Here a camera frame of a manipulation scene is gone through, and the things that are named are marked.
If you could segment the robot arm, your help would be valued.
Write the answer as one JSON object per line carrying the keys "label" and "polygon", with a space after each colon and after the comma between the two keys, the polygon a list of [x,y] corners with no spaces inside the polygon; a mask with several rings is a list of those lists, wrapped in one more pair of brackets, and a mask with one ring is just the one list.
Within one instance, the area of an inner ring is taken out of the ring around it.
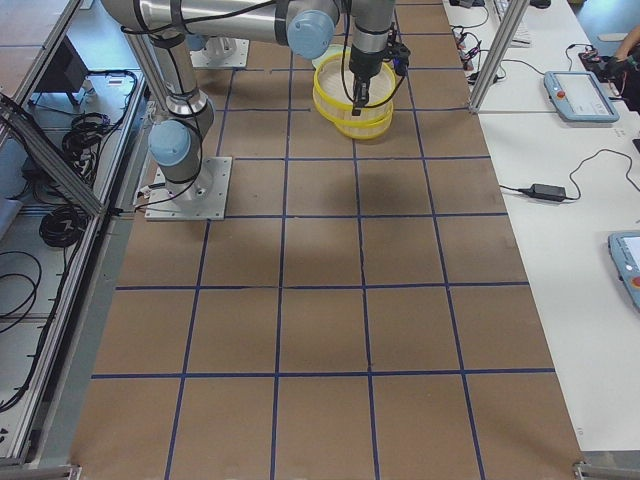
{"label": "robot arm", "polygon": [[164,82],[174,118],[205,109],[196,69],[237,66],[235,56],[251,41],[314,61],[329,49],[340,21],[343,92],[314,89],[325,104],[347,112],[335,123],[354,127],[364,114],[389,116],[408,72],[410,51],[397,39],[392,1],[107,1],[104,7],[126,35],[150,42],[154,59],[147,70]]}

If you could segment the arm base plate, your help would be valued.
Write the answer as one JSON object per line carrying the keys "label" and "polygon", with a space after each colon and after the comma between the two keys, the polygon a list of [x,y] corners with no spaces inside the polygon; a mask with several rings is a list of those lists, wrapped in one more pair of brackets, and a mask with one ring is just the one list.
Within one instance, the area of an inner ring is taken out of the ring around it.
{"label": "arm base plate", "polygon": [[223,220],[225,218],[229,181],[232,171],[231,157],[206,157],[199,177],[189,189],[178,196],[185,186],[165,181],[159,167],[155,182],[164,183],[150,193],[151,206],[145,209],[148,221],[200,221]]}
{"label": "arm base plate", "polygon": [[212,37],[205,46],[190,53],[196,69],[242,69],[246,67],[249,53],[248,40]]}

